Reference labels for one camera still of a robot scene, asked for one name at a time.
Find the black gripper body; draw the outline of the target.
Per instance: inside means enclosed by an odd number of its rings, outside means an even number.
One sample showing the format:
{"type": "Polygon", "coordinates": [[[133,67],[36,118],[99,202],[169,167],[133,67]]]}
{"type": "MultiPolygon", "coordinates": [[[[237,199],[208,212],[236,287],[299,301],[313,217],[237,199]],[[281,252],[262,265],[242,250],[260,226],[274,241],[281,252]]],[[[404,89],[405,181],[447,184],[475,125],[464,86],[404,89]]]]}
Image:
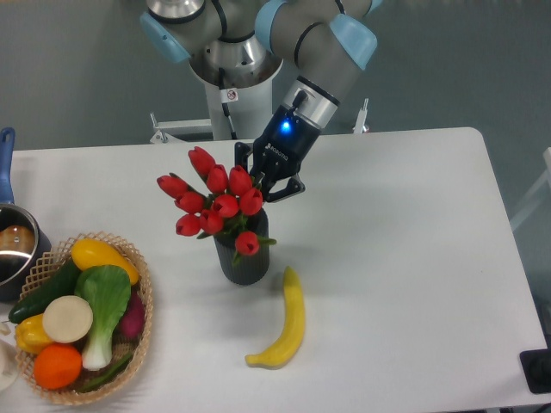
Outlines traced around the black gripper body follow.
{"type": "Polygon", "coordinates": [[[263,175],[263,182],[279,182],[298,174],[319,135],[317,127],[280,106],[253,143],[251,175],[263,175]]]}

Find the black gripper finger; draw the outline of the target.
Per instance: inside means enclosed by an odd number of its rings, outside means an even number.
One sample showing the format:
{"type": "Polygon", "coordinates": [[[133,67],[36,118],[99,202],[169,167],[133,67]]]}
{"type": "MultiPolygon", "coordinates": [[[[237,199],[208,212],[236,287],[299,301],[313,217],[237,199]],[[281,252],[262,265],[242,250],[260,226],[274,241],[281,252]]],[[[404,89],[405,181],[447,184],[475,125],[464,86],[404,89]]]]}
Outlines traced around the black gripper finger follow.
{"type": "Polygon", "coordinates": [[[234,145],[234,165],[242,167],[247,173],[251,173],[249,158],[253,154],[253,144],[237,141],[234,145]]]}
{"type": "Polygon", "coordinates": [[[262,173],[260,184],[263,201],[266,203],[274,203],[285,200],[297,194],[302,194],[306,191],[306,185],[302,182],[297,174],[294,174],[292,176],[282,176],[279,173],[262,173]],[[273,191],[273,187],[278,182],[282,181],[285,182],[285,186],[281,189],[273,191]]]}

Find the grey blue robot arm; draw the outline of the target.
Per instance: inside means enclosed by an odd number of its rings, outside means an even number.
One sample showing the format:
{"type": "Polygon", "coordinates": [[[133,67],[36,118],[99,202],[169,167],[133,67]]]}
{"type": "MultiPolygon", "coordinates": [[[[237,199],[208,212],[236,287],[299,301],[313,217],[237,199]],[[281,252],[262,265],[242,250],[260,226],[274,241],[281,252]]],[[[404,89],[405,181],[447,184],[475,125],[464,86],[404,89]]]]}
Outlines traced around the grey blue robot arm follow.
{"type": "Polygon", "coordinates": [[[150,1],[139,23],[202,81],[213,136],[234,140],[267,202],[305,189],[301,164],[377,47],[375,1],[150,1]]]}

